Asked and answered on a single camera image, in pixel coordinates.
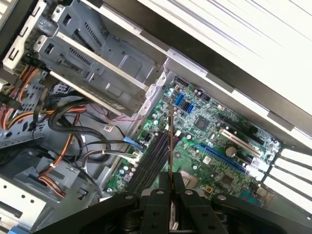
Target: metal panel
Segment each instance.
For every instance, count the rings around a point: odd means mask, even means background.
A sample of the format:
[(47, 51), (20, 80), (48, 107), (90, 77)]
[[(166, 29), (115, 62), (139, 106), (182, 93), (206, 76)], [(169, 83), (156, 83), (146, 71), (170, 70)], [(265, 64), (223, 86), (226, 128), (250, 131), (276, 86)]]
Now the metal panel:
[(183, 31), (137, 0), (105, 0), (105, 3), (262, 106), (309, 135), (312, 134), (311, 115), (195, 39), (193, 35)]
[(35, 9), (29, 16), (22, 30), (20, 31), (18, 37), (15, 39), (13, 45), (11, 46), (9, 52), (3, 60), (3, 66), (5, 70), (10, 73), (14, 73), (18, 63), (20, 62), (22, 56), (24, 55), (26, 49), (26, 41), (31, 34), (32, 30), (35, 28), (36, 23), (42, 13), (44, 12), (47, 3), (44, 0), (39, 0)]
[(42, 212), (45, 202), (36, 196), (16, 187), (14, 184), (0, 178), (0, 201), (20, 212), (20, 218), (0, 208), (1, 221), (11, 223), (12, 226), (20, 226), (30, 229)]

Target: black plastic part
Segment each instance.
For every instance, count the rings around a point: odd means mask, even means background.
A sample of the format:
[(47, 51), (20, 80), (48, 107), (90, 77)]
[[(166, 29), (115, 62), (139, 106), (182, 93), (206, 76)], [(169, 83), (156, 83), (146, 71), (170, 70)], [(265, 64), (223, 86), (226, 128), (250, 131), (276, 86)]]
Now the black plastic part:
[[(186, 191), (191, 191), (192, 194), (186, 194)], [(211, 206), (205, 205), (196, 191), (181, 191), (180, 198), (184, 207), (188, 210), (198, 234), (228, 233)]]
[(165, 234), (169, 229), (170, 192), (154, 189), (145, 207), (141, 234)]
[(29, 64), (33, 67), (37, 67), (42, 70), (47, 70), (47, 67), (44, 62), (40, 61), (37, 58), (34, 58), (31, 54), (27, 54), (22, 58), (22, 62)]
[(0, 77), (9, 84), (13, 85), (15, 88), (19, 88), (22, 84), (22, 81), (17, 76), (5, 71), (3, 68), (0, 68)]
[(218, 194), (211, 200), (214, 210), (222, 211), (251, 229), (250, 233), (310, 234), (312, 229), (235, 196)]
[(16, 3), (0, 31), (0, 60), (2, 61), (23, 28), (38, 0), (20, 0)]
[(138, 203), (138, 197), (133, 194), (118, 194), (34, 233), (108, 233), (108, 223), (118, 222), (121, 215), (124, 215), (130, 210), (136, 209)]
[(0, 103), (3, 103), (15, 110), (20, 109), (21, 108), (21, 103), (14, 100), (13, 98), (10, 98), (7, 95), (4, 95), (3, 93), (0, 93)]
[(235, 87), (260, 105), (312, 136), (312, 116), (226, 58), (136, 0), (105, 0), (107, 5), (163, 43)]

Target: blue sata port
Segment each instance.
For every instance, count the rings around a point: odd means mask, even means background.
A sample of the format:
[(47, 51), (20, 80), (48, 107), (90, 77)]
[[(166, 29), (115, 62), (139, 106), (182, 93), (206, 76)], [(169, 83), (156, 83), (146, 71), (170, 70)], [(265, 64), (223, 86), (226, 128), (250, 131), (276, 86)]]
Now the blue sata port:
[(196, 148), (198, 148), (200, 150), (204, 150), (204, 151), (214, 155), (215, 157), (221, 159), (222, 161), (230, 164), (232, 167), (234, 167), (235, 169), (239, 170), (240, 172), (246, 173), (246, 168), (244, 168), (243, 166), (241, 166), (238, 163), (234, 162), (231, 158), (226, 157), (224, 154), (221, 154), (218, 151), (214, 150), (213, 148), (209, 147), (208, 145), (196, 144), (196, 145), (194, 145), (194, 147), (196, 147)]
[(190, 113), (193, 111), (193, 109), (194, 109), (194, 105), (191, 104), (191, 105), (189, 106), (189, 108), (187, 108), (186, 113), (190, 114)]
[(175, 105), (178, 106), (181, 104), (182, 100), (184, 99), (184, 94), (179, 94), (179, 96), (175, 100)]

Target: white surface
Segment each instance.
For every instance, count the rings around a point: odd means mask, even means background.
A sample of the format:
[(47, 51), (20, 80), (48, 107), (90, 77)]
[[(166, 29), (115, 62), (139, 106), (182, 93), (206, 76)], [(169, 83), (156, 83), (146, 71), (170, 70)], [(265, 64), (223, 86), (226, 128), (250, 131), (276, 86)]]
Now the white surface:
[(283, 168), (289, 172), (292, 172), (292, 173), (294, 173), (294, 174), (296, 174), (302, 178), (305, 178), (307, 180), (312, 181), (312, 171), (307, 169), (307, 168), (293, 164), (293, 163), (288, 162), (286, 160), (283, 160), (281, 158), (278, 158), (275, 161), (275, 165), (279, 166), (279, 167), (281, 167), (281, 168)]
[(307, 182), (304, 182), (303, 180), (300, 180), (294, 177), (293, 175), (283, 172), (282, 170), (277, 169), (275, 167), (273, 167), (272, 170), (270, 171), (270, 175), (273, 175), (275, 178), (283, 181), (285, 184), (288, 184), (291, 187), (312, 197), (312, 193), (311, 193), (312, 185), (308, 184)]
[(282, 150), (281, 155), (283, 157), (289, 158), (297, 162), (301, 162), (312, 167), (312, 156), (310, 155), (305, 155), (289, 149)]
[(281, 183), (277, 182), (276, 180), (270, 177), (266, 178), (266, 180), (264, 181), (264, 184), (274, 189), (283, 197), (287, 198), (288, 200), (292, 201), (293, 203), (295, 203), (302, 209), (312, 214), (312, 202), (310, 200), (299, 195), (298, 193), (295, 193), (293, 190), (287, 188), (286, 186), (282, 185)]
[(311, 1), (138, 1), (312, 114)]

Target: pcie slot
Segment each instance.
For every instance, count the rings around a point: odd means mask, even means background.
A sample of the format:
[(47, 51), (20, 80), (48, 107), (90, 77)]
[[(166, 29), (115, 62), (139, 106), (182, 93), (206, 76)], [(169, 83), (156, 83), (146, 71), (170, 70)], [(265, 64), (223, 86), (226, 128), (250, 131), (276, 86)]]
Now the pcie slot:
[(214, 155), (215, 157), (221, 159), (222, 161), (230, 164), (232, 167), (234, 167), (235, 169), (239, 170), (242, 173), (246, 172), (246, 168), (244, 168), (243, 166), (239, 165), (238, 163), (234, 162), (231, 158), (226, 157), (225, 155), (219, 153), (218, 151), (214, 150), (213, 148), (209, 147), (208, 145), (200, 145), (200, 144), (196, 144), (194, 147), (204, 150), (212, 155)]
[[(174, 147), (179, 141), (179, 138), (174, 139)], [(140, 193), (153, 184), (159, 172), (168, 161), (168, 146), (168, 133), (160, 133), (155, 139), (154, 145), (150, 147), (149, 152), (139, 162), (139, 167), (130, 181), (129, 192)]]
[(225, 129), (220, 129), (219, 133), (223, 136), (225, 136), (227, 139), (229, 139), (230, 141), (232, 141), (233, 143), (237, 144), (238, 146), (242, 147), (243, 149), (247, 150), (250, 154), (252, 154), (253, 156), (256, 157), (261, 157), (261, 153), (254, 149), (253, 147), (251, 147), (249, 144), (247, 144), (246, 142), (242, 141), (241, 139), (237, 138), (236, 136), (234, 136), (232, 133), (229, 133), (228, 131), (226, 131)]

